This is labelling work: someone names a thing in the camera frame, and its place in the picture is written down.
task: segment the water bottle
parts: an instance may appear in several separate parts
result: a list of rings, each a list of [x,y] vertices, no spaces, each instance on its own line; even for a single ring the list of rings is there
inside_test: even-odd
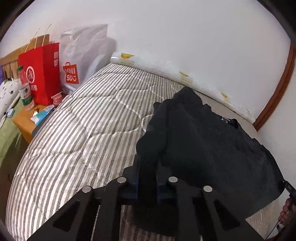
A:
[[[24,66],[21,65],[17,68],[17,86],[20,92],[20,99],[25,110],[31,110],[34,107],[34,100],[31,94],[29,81],[24,71]]]

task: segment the red paper bag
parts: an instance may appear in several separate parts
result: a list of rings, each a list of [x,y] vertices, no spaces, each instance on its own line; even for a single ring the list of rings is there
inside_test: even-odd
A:
[[[24,66],[35,104],[50,105],[51,97],[61,92],[59,43],[31,49],[19,55]]]

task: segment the finger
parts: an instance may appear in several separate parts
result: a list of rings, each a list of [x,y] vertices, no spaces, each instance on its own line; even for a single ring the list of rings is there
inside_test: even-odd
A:
[[[279,216],[278,221],[283,223],[285,220],[284,220],[284,218],[282,216]]]
[[[287,207],[290,206],[290,199],[287,199],[287,200],[286,200],[286,206],[287,206]]]
[[[288,216],[285,214],[284,211],[281,211],[281,212],[280,212],[280,216],[281,216],[284,220],[286,220],[286,219],[288,218]]]
[[[288,212],[289,212],[288,209],[289,209],[289,208],[288,208],[286,205],[283,206],[283,211],[284,211],[284,212],[287,212],[287,213],[286,213],[287,215],[289,214],[289,213],[288,213]]]

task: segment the bottle cap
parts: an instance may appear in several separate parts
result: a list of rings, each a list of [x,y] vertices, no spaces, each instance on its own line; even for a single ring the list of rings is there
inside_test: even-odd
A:
[[[20,71],[20,70],[22,70],[23,68],[24,68],[24,66],[21,65],[21,66],[19,66],[19,67],[17,68],[17,71]]]

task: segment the black towel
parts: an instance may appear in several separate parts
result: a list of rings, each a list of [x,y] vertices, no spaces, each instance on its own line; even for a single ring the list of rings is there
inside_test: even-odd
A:
[[[283,192],[284,179],[270,152],[235,119],[224,119],[203,105],[192,89],[184,87],[172,99],[154,103],[154,109],[136,146],[145,163],[140,170],[140,199],[151,203],[150,208],[144,202],[142,208],[134,207],[136,225],[168,235],[159,227],[164,220],[176,219],[170,212],[155,215],[154,220],[145,218],[148,213],[158,213],[155,186],[149,185],[154,182],[158,160],[191,186],[212,186],[241,218],[253,215]]]

